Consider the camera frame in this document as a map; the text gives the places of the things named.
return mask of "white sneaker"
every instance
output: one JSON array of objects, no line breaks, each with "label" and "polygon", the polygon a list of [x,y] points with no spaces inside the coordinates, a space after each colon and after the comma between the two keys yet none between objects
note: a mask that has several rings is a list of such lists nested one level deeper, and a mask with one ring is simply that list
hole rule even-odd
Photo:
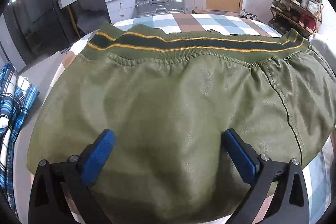
[{"label": "white sneaker", "polygon": [[317,3],[314,3],[312,1],[310,1],[310,0],[309,0],[309,3],[308,3],[308,6],[307,6],[307,10],[315,16],[317,16],[317,14],[320,11],[319,5]]},{"label": "white sneaker", "polygon": [[308,4],[309,4],[309,0],[302,0],[301,7],[304,9],[307,9]]}]

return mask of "wooden shoe rack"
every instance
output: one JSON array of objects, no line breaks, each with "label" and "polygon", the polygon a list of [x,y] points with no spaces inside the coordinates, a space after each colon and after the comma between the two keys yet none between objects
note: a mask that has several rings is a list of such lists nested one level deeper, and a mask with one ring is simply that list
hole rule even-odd
[{"label": "wooden shoe rack", "polygon": [[[295,4],[295,3],[293,3],[291,0],[284,0],[284,1],[286,1],[286,2],[289,3],[289,9],[288,9],[289,13],[290,13],[291,8],[294,8],[295,10],[297,10],[297,11],[299,11],[301,13],[304,13],[304,14],[310,16],[310,17],[312,17],[315,20],[315,22],[316,22],[316,30],[315,30],[315,32],[311,33],[310,31],[306,30],[306,28],[300,26],[294,20],[292,20],[291,18],[287,17],[284,13],[281,13],[278,10],[273,9],[272,7],[270,7],[270,10],[271,10],[272,15],[273,15],[272,19],[274,19],[276,17],[276,15],[280,15],[281,17],[283,17],[284,19],[286,19],[288,22],[292,23],[293,25],[295,25],[298,28],[300,28],[302,31],[306,32],[308,35],[312,35],[312,34],[317,33],[319,31],[319,27],[322,24],[322,10],[324,8],[324,5],[321,3],[321,0],[313,0],[314,2],[316,2],[320,6],[319,13],[317,15],[312,14],[310,11],[308,11],[307,9],[305,9],[305,8],[303,8],[303,7]],[[272,27],[273,29],[275,29],[276,31],[278,31],[280,34],[284,35],[283,32],[281,32],[280,30],[278,30],[277,28],[275,28],[274,26],[272,26],[269,22],[268,22],[268,25],[270,27]]]}]

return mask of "red sneaker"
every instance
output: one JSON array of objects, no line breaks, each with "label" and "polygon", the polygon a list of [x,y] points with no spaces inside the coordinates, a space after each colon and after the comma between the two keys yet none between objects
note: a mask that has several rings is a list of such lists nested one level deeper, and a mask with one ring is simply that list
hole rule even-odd
[{"label": "red sneaker", "polygon": [[306,27],[308,21],[308,16],[306,14],[301,14],[300,20],[299,20],[299,25],[303,28]]},{"label": "red sneaker", "polygon": [[308,22],[306,25],[306,30],[310,33],[314,33],[316,31],[316,21],[310,16],[307,16],[307,17],[308,17]]}]

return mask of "dark green stripe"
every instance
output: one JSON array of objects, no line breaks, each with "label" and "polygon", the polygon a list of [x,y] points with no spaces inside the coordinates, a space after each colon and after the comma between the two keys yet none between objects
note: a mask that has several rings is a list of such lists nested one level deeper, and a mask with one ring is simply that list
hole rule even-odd
[{"label": "dark green stripe", "polygon": [[[106,50],[98,51],[96,49],[87,46],[82,51],[82,54],[86,56],[88,59],[95,60],[99,58],[99,56],[101,55],[114,56],[114,54],[116,54],[119,57],[131,60],[143,59],[143,58],[169,60],[175,58],[186,58],[188,56],[196,56],[198,54],[212,54],[216,56],[238,59],[247,63],[257,63],[271,57],[285,58],[291,53],[306,51],[309,45],[309,42],[306,39],[304,39],[301,35],[299,35],[294,29],[292,29],[286,35],[278,38],[255,36],[255,35],[240,35],[237,37],[232,37],[232,36],[224,36],[218,32],[206,32],[206,31],[166,34],[164,31],[160,29],[154,29],[144,25],[137,25],[128,31],[134,33],[140,33],[142,35],[147,36],[159,36],[162,37],[164,40],[187,38],[185,41],[176,41],[176,42],[163,42],[161,39],[157,38],[143,38],[137,35],[124,34],[125,33],[124,31],[121,31],[120,29],[113,27],[110,24],[103,26],[99,30],[99,32],[105,33],[110,37],[116,39],[116,41],[111,41],[110,39],[102,35],[95,35],[93,39],[90,41],[90,43],[102,49],[106,49],[112,44],[117,43],[136,47],[153,47],[158,49],[176,48],[177,50],[170,52],[156,52],[153,50],[139,50],[125,47],[110,47]],[[213,39],[195,40],[195,38],[198,37],[220,38],[223,40],[222,41],[217,41]],[[289,42],[287,42],[285,45],[282,45],[277,43],[256,42],[256,40],[265,42],[278,42],[278,43],[284,43],[289,40]],[[304,44],[301,47],[297,49],[291,49],[293,47],[299,46],[303,41]],[[224,47],[232,50],[219,50],[211,48],[181,50],[182,47],[190,47],[190,46]],[[263,51],[258,52],[234,51],[234,50],[250,50],[250,49],[262,49]],[[265,52],[265,51],[278,51],[278,50],[281,50],[281,52]]]}]

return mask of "green leather jacket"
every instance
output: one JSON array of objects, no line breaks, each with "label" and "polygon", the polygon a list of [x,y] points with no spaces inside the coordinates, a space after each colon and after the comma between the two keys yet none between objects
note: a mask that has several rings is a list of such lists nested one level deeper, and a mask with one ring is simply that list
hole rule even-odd
[{"label": "green leather jacket", "polygon": [[27,167],[65,161],[108,128],[116,145],[91,191],[113,221],[215,220],[249,189],[221,133],[234,128],[257,153],[304,168],[335,125],[335,80],[293,29],[268,38],[105,25],[44,103]]}]

